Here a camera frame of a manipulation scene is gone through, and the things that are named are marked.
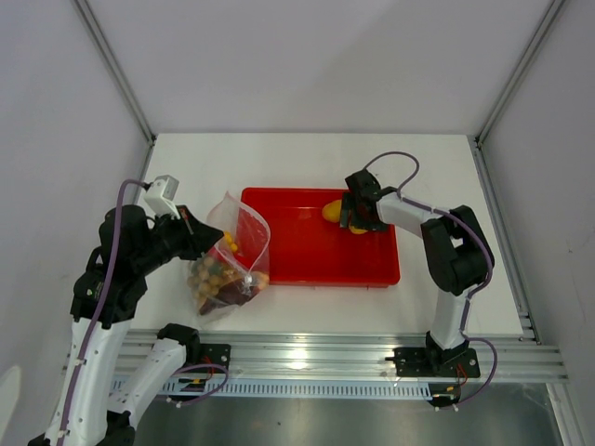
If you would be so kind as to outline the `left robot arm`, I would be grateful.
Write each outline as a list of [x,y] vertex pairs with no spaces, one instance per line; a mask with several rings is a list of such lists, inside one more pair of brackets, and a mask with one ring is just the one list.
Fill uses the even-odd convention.
[[99,246],[73,288],[72,342],[58,407],[32,445],[130,445],[142,414],[178,370],[201,362],[197,330],[169,323],[125,387],[111,384],[121,346],[147,292],[147,278],[174,258],[197,260],[223,232],[180,205],[174,215],[148,217],[138,205],[110,210],[99,226]]

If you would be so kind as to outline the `orange ginger root piece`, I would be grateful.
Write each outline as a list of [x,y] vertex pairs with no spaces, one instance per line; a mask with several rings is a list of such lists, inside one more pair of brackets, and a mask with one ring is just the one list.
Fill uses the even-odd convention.
[[224,241],[227,244],[227,246],[229,247],[230,251],[232,253],[237,253],[239,250],[239,246],[238,244],[235,242],[235,240],[233,239],[233,236],[231,235],[230,232],[225,231],[224,232]]

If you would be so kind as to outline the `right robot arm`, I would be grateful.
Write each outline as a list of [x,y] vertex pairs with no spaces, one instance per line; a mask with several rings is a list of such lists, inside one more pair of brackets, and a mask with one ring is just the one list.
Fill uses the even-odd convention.
[[383,188],[362,169],[345,178],[339,225],[385,231],[391,226],[423,242],[430,277],[438,289],[436,313],[426,334],[426,367],[447,374],[469,348],[465,337],[470,300],[491,280],[494,255],[474,211],[460,205],[443,210]]

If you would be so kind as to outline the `clear pink-dotted zip bag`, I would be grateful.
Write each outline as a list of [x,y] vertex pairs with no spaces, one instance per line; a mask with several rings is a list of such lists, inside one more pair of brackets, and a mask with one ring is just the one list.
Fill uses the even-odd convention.
[[[239,250],[237,253],[232,253],[223,237],[204,256],[212,256],[229,265],[234,270],[231,282],[244,280],[251,283],[268,280],[270,285],[271,229],[258,211],[227,193],[209,212],[206,223],[223,232],[230,232],[238,244]],[[187,267],[187,279],[193,262],[195,261],[192,261]],[[201,328],[212,325],[241,308],[237,306],[220,308],[206,316],[199,316],[198,307],[200,304],[195,302],[191,290],[190,296],[196,323]]]

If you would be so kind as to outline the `purple sweet potato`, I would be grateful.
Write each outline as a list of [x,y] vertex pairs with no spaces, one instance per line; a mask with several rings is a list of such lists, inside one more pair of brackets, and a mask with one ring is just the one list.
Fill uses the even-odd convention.
[[236,280],[222,285],[214,296],[208,296],[198,307],[198,315],[206,316],[216,309],[232,306],[241,307],[269,286],[269,281],[247,283]]

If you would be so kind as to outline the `yellow lemon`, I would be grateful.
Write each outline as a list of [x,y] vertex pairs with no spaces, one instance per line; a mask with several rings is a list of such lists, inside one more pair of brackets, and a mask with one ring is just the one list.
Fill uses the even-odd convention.
[[342,201],[334,200],[326,204],[322,209],[322,217],[325,221],[338,224],[341,219]]
[[365,229],[361,229],[352,225],[349,225],[349,230],[351,233],[355,234],[355,235],[363,235],[365,233],[367,233],[367,230]]

